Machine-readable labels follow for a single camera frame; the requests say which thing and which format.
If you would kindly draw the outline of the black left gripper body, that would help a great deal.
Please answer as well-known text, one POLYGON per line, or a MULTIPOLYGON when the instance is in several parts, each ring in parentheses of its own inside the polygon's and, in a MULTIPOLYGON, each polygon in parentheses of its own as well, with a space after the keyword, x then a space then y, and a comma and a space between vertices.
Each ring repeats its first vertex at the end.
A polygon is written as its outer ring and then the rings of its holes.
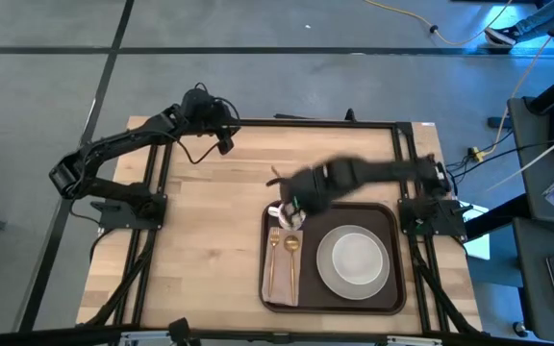
POLYGON ((217 136, 230 138, 239 131, 239 117, 227 100, 211 95, 198 83, 176 107, 179 136, 217 136))

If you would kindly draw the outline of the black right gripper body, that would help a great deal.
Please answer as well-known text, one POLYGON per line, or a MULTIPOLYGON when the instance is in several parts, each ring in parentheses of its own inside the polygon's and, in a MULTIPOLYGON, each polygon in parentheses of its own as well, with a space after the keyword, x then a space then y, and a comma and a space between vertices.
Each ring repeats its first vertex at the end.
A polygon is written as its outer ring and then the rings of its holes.
POLYGON ((285 217, 315 215, 357 188, 353 158, 332 158, 279 179, 285 217))

